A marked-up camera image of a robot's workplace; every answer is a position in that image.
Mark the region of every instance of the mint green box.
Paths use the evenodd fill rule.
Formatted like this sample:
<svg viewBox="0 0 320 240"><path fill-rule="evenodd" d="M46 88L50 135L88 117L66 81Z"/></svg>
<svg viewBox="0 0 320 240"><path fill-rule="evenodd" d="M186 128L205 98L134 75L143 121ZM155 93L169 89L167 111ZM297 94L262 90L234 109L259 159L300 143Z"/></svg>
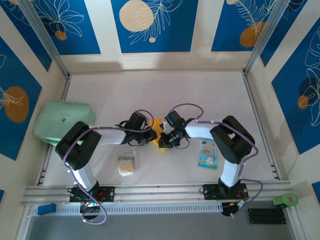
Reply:
<svg viewBox="0 0 320 240"><path fill-rule="evenodd" d="M94 125L96 114L87 103L51 100L35 123L33 134L43 142L56 146L76 122Z"/></svg>

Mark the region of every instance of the green container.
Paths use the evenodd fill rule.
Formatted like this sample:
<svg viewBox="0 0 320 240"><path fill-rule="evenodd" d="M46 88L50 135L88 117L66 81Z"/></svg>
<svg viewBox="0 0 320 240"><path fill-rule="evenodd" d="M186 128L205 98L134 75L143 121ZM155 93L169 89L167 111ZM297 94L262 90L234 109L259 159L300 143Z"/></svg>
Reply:
<svg viewBox="0 0 320 240"><path fill-rule="evenodd" d="M43 142L56 146L76 122L94 125L95 119L96 114L89 104L52 100L43 108L33 134Z"/></svg>
<svg viewBox="0 0 320 240"><path fill-rule="evenodd" d="M281 196L277 196L272 200L272 203L277 208L290 208L298 205L299 199L294 193L287 193Z"/></svg>

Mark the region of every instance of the gray floor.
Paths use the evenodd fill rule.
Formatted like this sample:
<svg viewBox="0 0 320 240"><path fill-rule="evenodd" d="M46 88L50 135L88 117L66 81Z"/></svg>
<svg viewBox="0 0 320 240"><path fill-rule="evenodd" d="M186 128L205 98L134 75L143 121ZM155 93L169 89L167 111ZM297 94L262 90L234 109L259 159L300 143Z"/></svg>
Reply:
<svg viewBox="0 0 320 240"><path fill-rule="evenodd" d="M220 213L111 215L107 223L99 226L82 222L80 216L36 216L31 219L26 239L291 240L294 237L289 222L252 225L243 211L234 219Z"/></svg>

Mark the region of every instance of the white table surface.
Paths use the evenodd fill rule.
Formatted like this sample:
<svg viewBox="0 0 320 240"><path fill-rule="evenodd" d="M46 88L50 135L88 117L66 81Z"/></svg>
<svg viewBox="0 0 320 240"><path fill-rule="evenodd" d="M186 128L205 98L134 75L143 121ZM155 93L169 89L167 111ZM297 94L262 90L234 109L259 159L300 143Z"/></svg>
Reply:
<svg viewBox="0 0 320 240"><path fill-rule="evenodd" d="M220 121L228 115L233 115L254 137L259 149L259 155L247 161L242 177L274 180L240 72L185 70L74 75L66 100L90 104L96 112L96 126L113 126L128 120L138 109L150 111L155 118L164 118L172 107L181 103L200 105L204 109L204 115L201 117L204 121ZM200 113L193 106L181 106L176 111L184 119L195 118ZM225 161L219 153L217 169L199 167L199 138L191 139L187 149L173 148L166 152L162 152L155 144L150 143L134 149L136 173L119 176L118 155L127 150L128 145L101 145L96 148L89 164L100 184L216 182L221 176ZM72 177L53 151L43 185L72 183Z"/></svg>

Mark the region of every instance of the snack package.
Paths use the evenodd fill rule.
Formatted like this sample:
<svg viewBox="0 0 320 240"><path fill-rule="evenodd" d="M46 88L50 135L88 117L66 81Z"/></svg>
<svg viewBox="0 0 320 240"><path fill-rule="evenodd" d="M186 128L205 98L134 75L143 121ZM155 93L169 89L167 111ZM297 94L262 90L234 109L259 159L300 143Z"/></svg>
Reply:
<svg viewBox="0 0 320 240"><path fill-rule="evenodd" d="M218 147L213 139L201 138L201 152L198 166L217 169Z"/></svg>
<svg viewBox="0 0 320 240"><path fill-rule="evenodd" d="M117 161L118 173L121 176L134 174L135 169L135 155L132 152L125 152L118 157Z"/></svg>

